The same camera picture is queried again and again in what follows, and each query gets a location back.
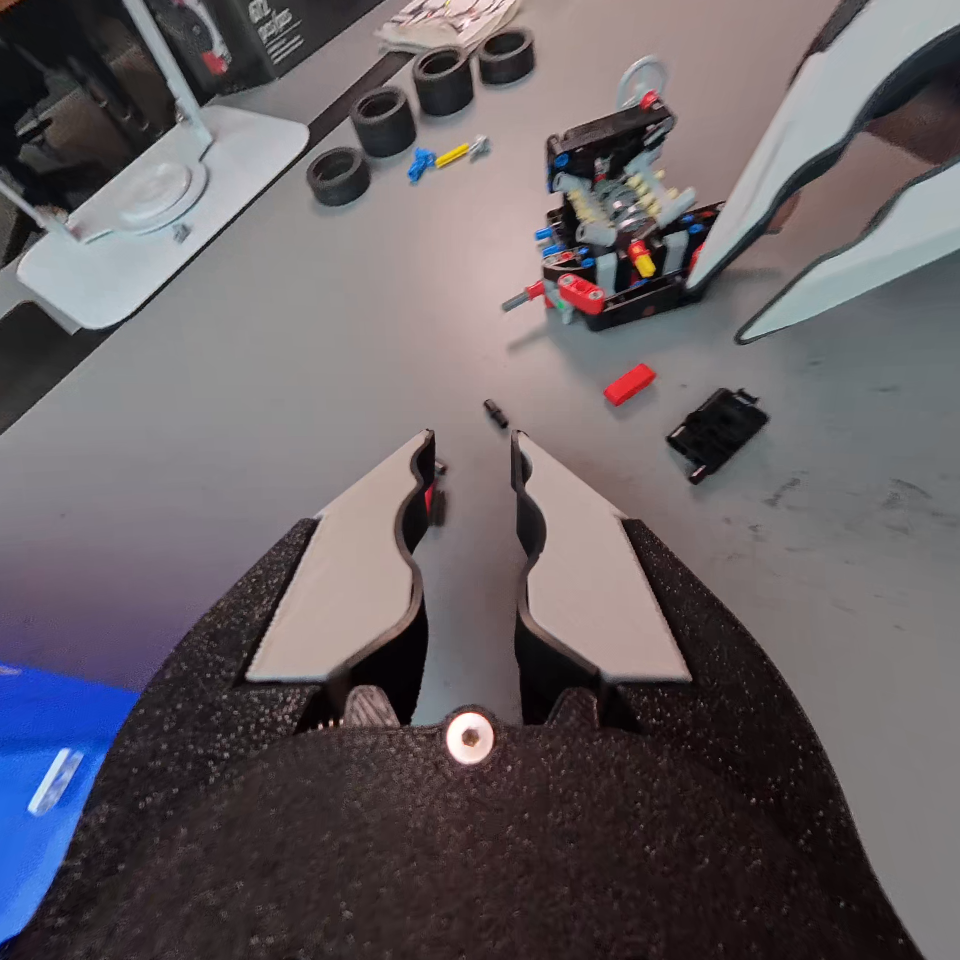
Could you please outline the black toy tyre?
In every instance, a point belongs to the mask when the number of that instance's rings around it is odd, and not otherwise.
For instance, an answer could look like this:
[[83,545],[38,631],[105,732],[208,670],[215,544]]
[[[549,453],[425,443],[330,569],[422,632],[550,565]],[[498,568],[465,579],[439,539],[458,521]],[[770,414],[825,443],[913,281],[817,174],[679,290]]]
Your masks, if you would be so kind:
[[424,114],[457,114],[474,101],[470,54],[458,46],[443,46],[419,55],[412,66],[417,99]]
[[510,28],[492,34],[478,48],[477,64],[486,86],[508,86],[522,80],[536,66],[532,31]]
[[416,141],[409,98],[397,86],[384,85],[366,92],[354,102],[349,117],[364,151],[374,159],[392,158]]
[[340,208],[359,200],[368,191],[371,170],[362,151],[338,147],[312,161],[306,172],[306,183],[320,205]]

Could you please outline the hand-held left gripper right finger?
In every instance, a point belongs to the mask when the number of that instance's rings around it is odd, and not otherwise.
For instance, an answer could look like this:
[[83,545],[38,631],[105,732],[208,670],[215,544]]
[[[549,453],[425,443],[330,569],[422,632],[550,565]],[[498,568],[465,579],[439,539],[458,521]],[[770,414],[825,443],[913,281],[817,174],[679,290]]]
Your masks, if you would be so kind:
[[631,544],[627,515],[519,429],[510,435],[510,486],[526,557],[523,628],[565,665],[610,685],[688,684],[690,667]]

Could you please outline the white book stand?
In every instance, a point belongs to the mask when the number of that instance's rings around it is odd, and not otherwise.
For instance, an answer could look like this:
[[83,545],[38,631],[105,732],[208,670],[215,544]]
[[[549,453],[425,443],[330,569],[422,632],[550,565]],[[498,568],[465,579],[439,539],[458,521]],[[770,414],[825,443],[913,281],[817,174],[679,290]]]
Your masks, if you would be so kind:
[[308,126],[217,103],[200,105],[145,2],[124,7],[174,97],[180,122],[66,219],[2,183],[43,236],[16,281],[68,333],[131,318],[305,151]]

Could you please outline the black brick subassembly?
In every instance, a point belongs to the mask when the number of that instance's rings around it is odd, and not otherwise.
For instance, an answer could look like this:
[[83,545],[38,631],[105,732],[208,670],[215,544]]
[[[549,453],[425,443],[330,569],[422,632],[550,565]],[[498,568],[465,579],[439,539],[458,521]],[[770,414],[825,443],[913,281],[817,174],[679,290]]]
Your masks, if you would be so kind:
[[687,482],[698,486],[716,474],[770,421],[746,390],[719,388],[665,437],[687,463]]

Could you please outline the sticker sheet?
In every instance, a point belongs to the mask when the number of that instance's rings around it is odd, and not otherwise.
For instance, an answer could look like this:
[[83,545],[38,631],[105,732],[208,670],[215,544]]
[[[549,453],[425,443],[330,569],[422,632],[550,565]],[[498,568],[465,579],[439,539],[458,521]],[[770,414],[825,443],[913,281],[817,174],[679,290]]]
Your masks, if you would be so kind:
[[471,52],[522,6],[522,1],[411,1],[374,35],[387,52],[420,54],[445,46]]

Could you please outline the blue plastic bin white tag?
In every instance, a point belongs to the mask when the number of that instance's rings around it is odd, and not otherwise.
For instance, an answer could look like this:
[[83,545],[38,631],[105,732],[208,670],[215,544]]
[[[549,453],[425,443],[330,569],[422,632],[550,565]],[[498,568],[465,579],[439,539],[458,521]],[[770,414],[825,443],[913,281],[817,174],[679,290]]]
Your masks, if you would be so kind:
[[138,692],[1,667],[1,942],[9,948],[62,866]]

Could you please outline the toy car box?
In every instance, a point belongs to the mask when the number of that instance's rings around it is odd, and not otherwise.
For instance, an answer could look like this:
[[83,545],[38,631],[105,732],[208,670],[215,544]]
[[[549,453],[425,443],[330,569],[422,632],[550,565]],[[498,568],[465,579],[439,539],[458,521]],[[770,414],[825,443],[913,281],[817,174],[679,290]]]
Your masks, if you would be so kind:
[[198,102],[282,78],[378,1],[147,1]]

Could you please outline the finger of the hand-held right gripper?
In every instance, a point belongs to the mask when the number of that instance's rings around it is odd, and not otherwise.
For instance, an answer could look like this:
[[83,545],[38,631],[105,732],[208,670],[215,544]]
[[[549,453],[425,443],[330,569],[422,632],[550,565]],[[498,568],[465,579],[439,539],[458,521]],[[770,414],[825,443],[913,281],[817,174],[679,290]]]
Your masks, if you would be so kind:
[[703,293],[822,176],[886,99],[950,56],[957,1],[870,1],[822,53],[798,66],[774,118],[702,243],[686,282]]
[[959,249],[959,162],[909,180],[850,243],[801,270],[735,334],[747,345],[841,306]]

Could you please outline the toy brick engine chassis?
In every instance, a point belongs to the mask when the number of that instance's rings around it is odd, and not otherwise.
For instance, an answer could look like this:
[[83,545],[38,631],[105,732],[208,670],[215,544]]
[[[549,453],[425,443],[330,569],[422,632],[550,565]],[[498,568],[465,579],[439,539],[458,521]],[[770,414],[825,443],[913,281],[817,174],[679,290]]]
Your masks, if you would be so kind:
[[546,189],[558,198],[535,239],[540,279],[504,301],[542,300],[564,323],[593,332],[687,306],[687,285],[724,204],[698,206],[693,188],[665,185],[661,158],[676,115],[654,55],[618,83],[615,110],[544,145]]

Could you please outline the red brick beam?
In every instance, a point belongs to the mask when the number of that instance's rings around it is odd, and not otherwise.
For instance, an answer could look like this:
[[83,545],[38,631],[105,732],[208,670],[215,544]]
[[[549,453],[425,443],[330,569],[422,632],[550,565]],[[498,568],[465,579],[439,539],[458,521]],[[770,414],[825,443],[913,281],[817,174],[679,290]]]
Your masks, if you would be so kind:
[[656,371],[647,364],[637,364],[623,373],[603,390],[606,402],[621,407],[650,387],[657,379]]

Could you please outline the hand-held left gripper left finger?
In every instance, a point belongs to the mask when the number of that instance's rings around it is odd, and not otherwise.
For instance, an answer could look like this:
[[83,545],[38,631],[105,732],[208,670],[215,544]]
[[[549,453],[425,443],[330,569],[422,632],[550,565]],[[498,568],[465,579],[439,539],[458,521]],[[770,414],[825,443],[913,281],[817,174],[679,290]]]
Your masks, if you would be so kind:
[[330,682],[398,640],[424,605],[435,433],[422,429],[315,515],[248,666],[252,684]]

